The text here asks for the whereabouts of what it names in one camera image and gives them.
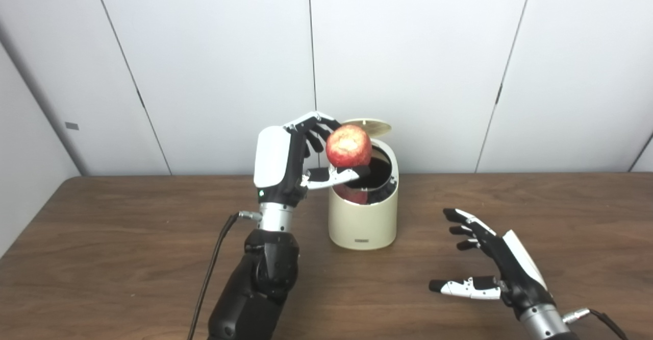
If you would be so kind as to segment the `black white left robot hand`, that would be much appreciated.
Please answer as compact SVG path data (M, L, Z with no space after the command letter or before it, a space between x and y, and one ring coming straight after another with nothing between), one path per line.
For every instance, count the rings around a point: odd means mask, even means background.
M254 185L259 204L296 207L308 190L324 189L367 177L368 165L304 169L312 151L324 152L323 142L340 127L333 117L312 111L283 126L264 128L258 136Z

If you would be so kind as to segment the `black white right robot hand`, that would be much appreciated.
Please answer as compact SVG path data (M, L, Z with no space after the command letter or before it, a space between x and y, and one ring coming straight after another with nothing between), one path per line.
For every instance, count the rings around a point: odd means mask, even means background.
M499 277L434 279L429 282L429 291L474 300L502 300L516 317L537 305L555 305L539 269L514 231L499 235L478 217L458 208L444 208L443 214L454 223L451 234L467 237L457 249L480 249L494 261Z

